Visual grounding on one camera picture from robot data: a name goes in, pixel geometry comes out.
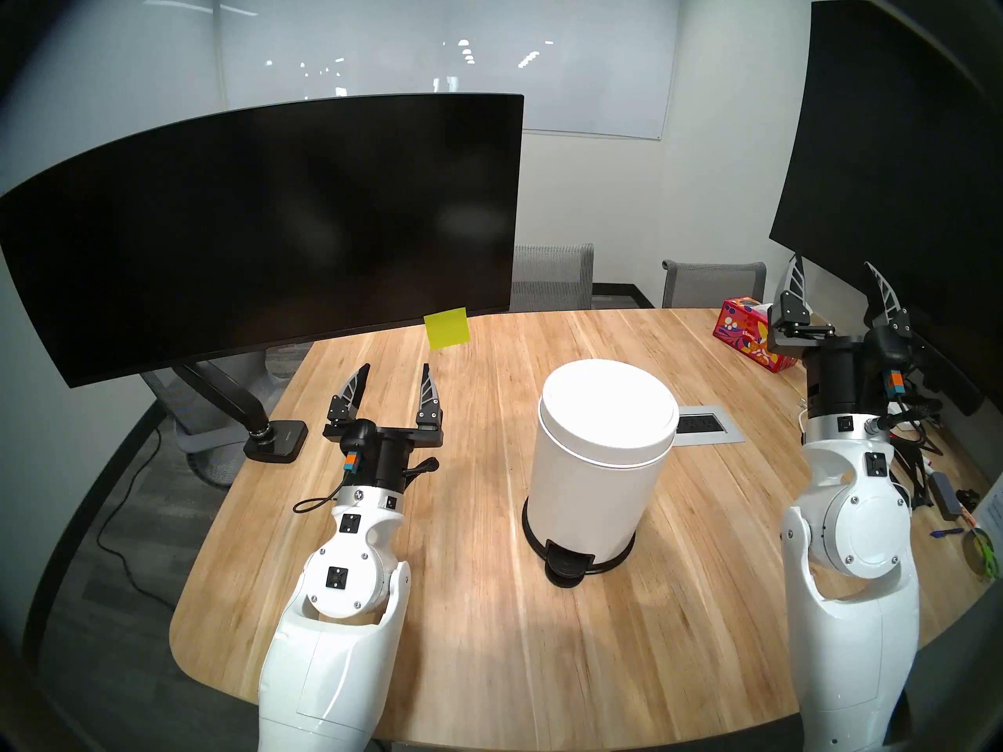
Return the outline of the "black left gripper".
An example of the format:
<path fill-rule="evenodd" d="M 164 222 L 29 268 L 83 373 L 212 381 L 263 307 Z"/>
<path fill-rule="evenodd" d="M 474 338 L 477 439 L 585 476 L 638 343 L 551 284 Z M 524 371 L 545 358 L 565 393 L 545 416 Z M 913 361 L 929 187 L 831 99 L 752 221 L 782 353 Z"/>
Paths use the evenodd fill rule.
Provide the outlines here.
<path fill-rule="evenodd" d="M 439 448 L 444 443 L 442 408 L 428 363 L 422 367 L 416 428 L 377 426 L 367 418 L 356 418 L 371 365 L 363 364 L 332 397 L 323 435 L 339 445 L 345 455 L 342 486 L 375 486 L 403 494 L 406 487 L 425 472 L 438 469 L 434 457 L 408 468 L 416 448 Z"/>

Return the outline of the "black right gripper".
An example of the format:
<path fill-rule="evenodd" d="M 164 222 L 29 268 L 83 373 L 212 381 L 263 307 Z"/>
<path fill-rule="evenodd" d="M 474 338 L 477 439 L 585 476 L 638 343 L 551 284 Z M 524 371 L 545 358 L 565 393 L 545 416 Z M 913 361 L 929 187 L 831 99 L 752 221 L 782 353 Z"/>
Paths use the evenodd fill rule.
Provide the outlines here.
<path fill-rule="evenodd" d="M 809 418 L 887 413 L 885 374 L 894 369 L 894 333 L 912 342 L 912 321 L 876 266 L 864 261 L 864 336 L 839 335 L 829 324 L 811 324 L 801 254 L 791 256 L 777 285 L 768 350 L 804 361 Z"/>

